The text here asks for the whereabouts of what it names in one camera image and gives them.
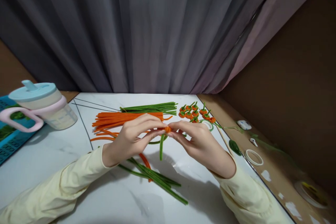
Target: hand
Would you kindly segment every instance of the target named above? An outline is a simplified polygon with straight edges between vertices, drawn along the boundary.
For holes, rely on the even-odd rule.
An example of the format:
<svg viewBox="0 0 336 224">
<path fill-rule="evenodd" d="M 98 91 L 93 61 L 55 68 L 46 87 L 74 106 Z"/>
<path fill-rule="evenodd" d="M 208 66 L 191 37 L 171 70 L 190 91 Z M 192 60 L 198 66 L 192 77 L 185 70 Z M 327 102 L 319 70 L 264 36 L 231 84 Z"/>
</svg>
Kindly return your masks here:
<svg viewBox="0 0 336 224">
<path fill-rule="evenodd" d="M 165 133 L 164 130 L 151 130 L 143 138 L 138 136 L 150 129 L 165 128 L 166 124 L 150 114 L 124 123 L 118 137 L 103 147 L 103 163 L 106 167 L 114 166 L 144 151 L 147 144 L 156 136 Z"/>
<path fill-rule="evenodd" d="M 179 142 L 186 152 L 197 162 L 223 178 L 231 178 L 236 173 L 236 165 L 231 156 L 220 146 L 208 127 L 186 121 L 172 122 L 168 136 Z M 191 136 L 188 141 L 182 132 Z"/>
</svg>

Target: cardboard wall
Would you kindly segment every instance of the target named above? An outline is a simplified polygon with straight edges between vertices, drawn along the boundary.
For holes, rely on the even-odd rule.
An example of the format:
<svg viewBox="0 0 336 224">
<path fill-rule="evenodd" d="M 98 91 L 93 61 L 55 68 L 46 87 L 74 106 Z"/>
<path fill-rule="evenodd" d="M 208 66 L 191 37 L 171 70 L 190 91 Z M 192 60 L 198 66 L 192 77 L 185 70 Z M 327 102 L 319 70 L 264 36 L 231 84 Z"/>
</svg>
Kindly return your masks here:
<svg viewBox="0 0 336 224">
<path fill-rule="evenodd" d="M 336 198 L 336 0 L 307 0 L 220 95 Z"/>
<path fill-rule="evenodd" d="M 36 83 L 34 77 L 0 40 L 0 96 L 22 87 L 21 81 L 26 79 Z"/>
</svg>

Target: blue lid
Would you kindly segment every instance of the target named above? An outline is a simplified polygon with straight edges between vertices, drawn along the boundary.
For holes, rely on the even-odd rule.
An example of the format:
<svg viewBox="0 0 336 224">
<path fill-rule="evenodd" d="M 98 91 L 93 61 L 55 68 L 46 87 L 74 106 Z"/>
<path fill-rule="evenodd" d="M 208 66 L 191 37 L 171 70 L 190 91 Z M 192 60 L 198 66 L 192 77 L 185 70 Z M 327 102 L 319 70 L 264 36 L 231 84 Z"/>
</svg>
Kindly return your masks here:
<svg viewBox="0 0 336 224">
<path fill-rule="evenodd" d="M 24 87 L 12 91 L 8 97 L 15 102 L 32 102 L 49 96 L 56 91 L 54 83 L 32 83 L 30 80 L 22 81 Z"/>
</svg>

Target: white ring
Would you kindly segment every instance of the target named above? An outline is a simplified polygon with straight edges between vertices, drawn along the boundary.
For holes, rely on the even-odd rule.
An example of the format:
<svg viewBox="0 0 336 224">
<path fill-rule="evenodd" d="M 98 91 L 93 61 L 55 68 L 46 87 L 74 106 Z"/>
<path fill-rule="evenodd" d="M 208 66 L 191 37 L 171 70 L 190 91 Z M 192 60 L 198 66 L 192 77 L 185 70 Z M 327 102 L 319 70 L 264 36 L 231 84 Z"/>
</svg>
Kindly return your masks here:
<svg viewBox="0 0 336 224">
<path fill-rule="evenodd" d="M 259 159 L 260 163 L 256 163 L 256 162 L 254 162 L 254 161 L 252 160 L 252 158 L 250 158 L 250 156 L 249 156 L 249 152 L 251 152 L 252 154 L 254 154 L 254 155 Z M 260 156 L 257 152 L 255 152 L 254 150 L 247 149 L 247 150 L 245 151 L 245 157 L 246 157 L 246 159 L 247 159 L 248 161 L 250 161 L 250 163 L 252 163 L 252 164 L 255 165 L 255 166 L 260 166 L 260 165 L 263 165 L 263 164 L 264 164 L 264 161 L 263 161 L 263 159 L 261 158 L 261 156 Z"/>
</svg>

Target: cream long sleeve shirt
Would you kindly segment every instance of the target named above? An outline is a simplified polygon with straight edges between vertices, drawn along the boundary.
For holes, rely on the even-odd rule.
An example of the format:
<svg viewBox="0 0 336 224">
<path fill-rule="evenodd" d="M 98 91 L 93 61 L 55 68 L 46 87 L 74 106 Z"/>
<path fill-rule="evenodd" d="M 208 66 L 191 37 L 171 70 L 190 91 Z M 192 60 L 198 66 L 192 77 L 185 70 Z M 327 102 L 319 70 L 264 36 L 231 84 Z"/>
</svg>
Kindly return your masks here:
<svg viewBox="0 0 336 224">
<path fill-rule="evenodd" d="M 0 214 L 1 224 L 46 224 L 71 212 L 88 186 L 108 172 L 103 148 L 82 156 L 43 183 L 21 193 Z M 241 224 L 287 223 L 274 197 L 238 166 L 231 179 L 214 177 L 227 206 Z"/>
</svg>

